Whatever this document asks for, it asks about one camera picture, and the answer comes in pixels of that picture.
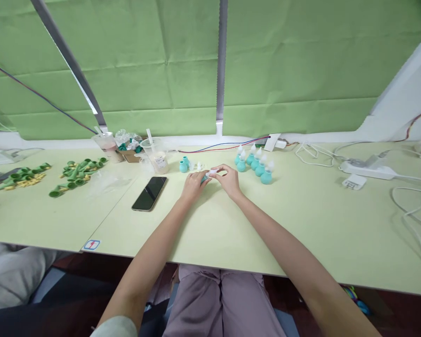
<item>table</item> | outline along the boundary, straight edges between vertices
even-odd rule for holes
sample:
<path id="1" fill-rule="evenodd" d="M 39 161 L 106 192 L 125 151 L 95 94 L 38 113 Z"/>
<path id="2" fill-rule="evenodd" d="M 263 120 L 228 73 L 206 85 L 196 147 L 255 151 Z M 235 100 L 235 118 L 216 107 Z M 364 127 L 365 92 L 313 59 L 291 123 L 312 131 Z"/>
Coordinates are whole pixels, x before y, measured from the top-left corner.
<path id="1" fill-rule="evenodd" d="M 331 150 L 337 147 L 322 146 Z M 355 144 L 340 150 L 340 154 L 366 160 L 371 154 L 400 147 L 410 148 L 402 143 Z M 207 169 L 221 163 L 235 167 L 235 154 L 235 150 L 213 151 L 190 154 L 189 158 L 201 161 Z M 392 187 L 421 188 L 420 183 L 368 178 L 361 190 L 354 191 L 341 185 L 348 175 L 337 165 L 306 165 L 288 149 L 266 154 L 268 160 L 275 161 L 273 183 L 262 185 L 248 168 L 239 173 L 242 191 L 295 235 L 339 283 L 421 294 L 421 251 L 401 221 L 402 211 L 390 198 Z M 137 254 L 181 194 L 186 178 L 179 172 L 181 156 L 175 154 L 170 159 L 167 185 L 151 212 L 131 210 L 151 177 L 134 164 L 139 179 L 90 237 L 101 242 L 96 252 Z M 399 174 L 421 177 L 421 159 L 415 155 L 390 152 L 388 164 Z M 400 191 L 399 201 L 412 209 L 421 202 L 421 193 Z M 169 260 L 284 276 L 216 180 L 206 186 L 186 217 Z"/>
<path id="2" fill-rule="evenodd" d="M 100 149 L 44 150 L 23 161 L 0 165 L 0 172 L 28 166 L 34 168 L 47 162 L 52 169 L 33 186 L 0 191 L 0 242 L 59 250 L 80 251 L 112 208 L 124 195 L 133 180 L 104 195 L 91 195 L 92 184 L 68 191 L 58 198 L 48 196 L 60 179 L 62 168 L 70 160 L 103 157 Z M 133 166 L 127 163 L 106 163 L 103 171 L 117 171 L 134 177 Z"/>

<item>cardboard box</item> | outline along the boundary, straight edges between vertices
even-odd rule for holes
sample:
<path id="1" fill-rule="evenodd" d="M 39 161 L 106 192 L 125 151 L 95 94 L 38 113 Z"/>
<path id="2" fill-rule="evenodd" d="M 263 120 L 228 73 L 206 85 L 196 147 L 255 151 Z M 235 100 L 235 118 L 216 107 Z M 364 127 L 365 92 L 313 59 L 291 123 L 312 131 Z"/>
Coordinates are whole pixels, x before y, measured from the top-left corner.
<path id="1" fill-rule="evenodd" d="M 140 157 L 136 157 L 136 152 L 134 150 L 119 151 L 123 157 L 125 157 L 127 162 L 139 162 Z"/>

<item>person's right hand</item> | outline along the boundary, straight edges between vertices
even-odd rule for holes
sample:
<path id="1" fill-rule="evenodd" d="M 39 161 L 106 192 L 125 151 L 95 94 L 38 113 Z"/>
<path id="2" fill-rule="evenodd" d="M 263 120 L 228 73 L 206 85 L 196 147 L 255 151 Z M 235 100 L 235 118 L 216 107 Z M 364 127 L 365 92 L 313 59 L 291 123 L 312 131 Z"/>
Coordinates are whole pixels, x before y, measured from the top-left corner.
<path id="1" fill-rule="evenodd" d="M 218 165 L 212 169 L 217 169 L 217 172 L 226 171 L 222 176 L 218 174 L 211 174 L 210 176 L 220 182 L 231 199 L 234 200 L 234 198 L 243 195 L 239 187 L 239 173 L 236 170 L 226 164 Z"/>

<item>hand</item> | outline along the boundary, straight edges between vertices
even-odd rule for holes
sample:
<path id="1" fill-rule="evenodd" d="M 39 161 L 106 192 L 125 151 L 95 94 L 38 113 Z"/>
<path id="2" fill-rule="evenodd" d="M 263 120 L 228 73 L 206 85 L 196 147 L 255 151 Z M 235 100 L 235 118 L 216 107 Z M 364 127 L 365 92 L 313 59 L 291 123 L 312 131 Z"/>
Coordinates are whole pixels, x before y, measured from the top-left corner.
<path id="1" fill-rule="evenodd" d="M 191 203 L 197 201 L 201 195 L 201 192 L 206 187 L 207 183 L 212 180 L 210 178 L 206 179 L 201 184 L 201 180 L 207 172 L 209 172 L 209 170 L 190 173 L 186 178 L 186 182 L 184 183 L 184 188 L 182 189 L 180 199 L 186 200 Z"/>
<path id="2" fill-rule="evenodd" d="M 232 200 L 243 195 L 239 187 L 239 173 L 236 170 L 226 164 L 221 164 L 212 169 L 218 169 L 217 172 L 226 171 L 222 176 L 218 174 L 211 174 L 210 176 L 220 182 L 221 187 L 223 187 Z"/>

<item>forearm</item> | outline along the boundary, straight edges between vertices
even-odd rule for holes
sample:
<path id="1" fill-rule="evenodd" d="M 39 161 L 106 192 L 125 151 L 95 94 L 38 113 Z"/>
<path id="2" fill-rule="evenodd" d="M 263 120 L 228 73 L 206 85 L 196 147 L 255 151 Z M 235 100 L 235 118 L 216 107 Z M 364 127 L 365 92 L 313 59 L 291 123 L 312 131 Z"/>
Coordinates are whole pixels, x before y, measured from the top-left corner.
<path id="1" fill-rule="evenodd" d="M 116 315 L 131 313 L 139 329 L 149 292 L 171 253 L 191 202 L 179 199 L 133 258 L 98 325 Z"/>
<path id="2" fill-rule="evenodd" d="M 306 301 L 327 336 L 376 336 L 376 329 L 317 260 L 289 231 L 243 195 L 233 199 Z"/>

